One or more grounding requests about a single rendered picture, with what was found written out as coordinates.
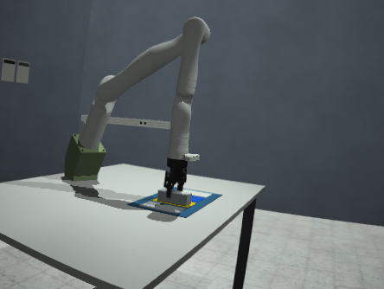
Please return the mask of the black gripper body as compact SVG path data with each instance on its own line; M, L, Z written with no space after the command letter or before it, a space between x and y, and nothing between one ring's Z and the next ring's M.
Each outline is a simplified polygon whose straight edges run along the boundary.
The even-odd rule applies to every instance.
M167 159L167 166L170 167L170 171L173 171L172 181L175 181L177 173L183 172L183 169L187 168L188 161L179 159Z

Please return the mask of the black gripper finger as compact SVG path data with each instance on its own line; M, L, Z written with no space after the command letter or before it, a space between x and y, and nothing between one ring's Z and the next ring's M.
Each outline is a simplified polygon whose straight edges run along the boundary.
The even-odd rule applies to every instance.
M177 173L175 181L172 181L173 171L166 171L165 172L165 178L164 178L164 185L163 186L164 186L164 188L167 189L167 194L166 194L167 199L172 199L173 188L174 188L174 185L177 183L177 180L180 177L180 175L181 175L180 173Z
M183 185L187 182L187 168L183 169L183 172L181 174L181 180L180 182L177 182L177 190L183 191Z

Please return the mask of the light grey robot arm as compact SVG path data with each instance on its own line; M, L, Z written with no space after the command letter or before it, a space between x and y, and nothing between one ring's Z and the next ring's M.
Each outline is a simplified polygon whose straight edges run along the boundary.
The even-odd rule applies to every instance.
M81 145L90 150L97 149L117 98L182 55L172 108L168 158L199 160L199 154L189 154L189 125L198 74L199 48L209 37L207 24L199 17L191 17L183 26L183 34L147 49L116 76L108 75L103 78L80 131L78 140Z

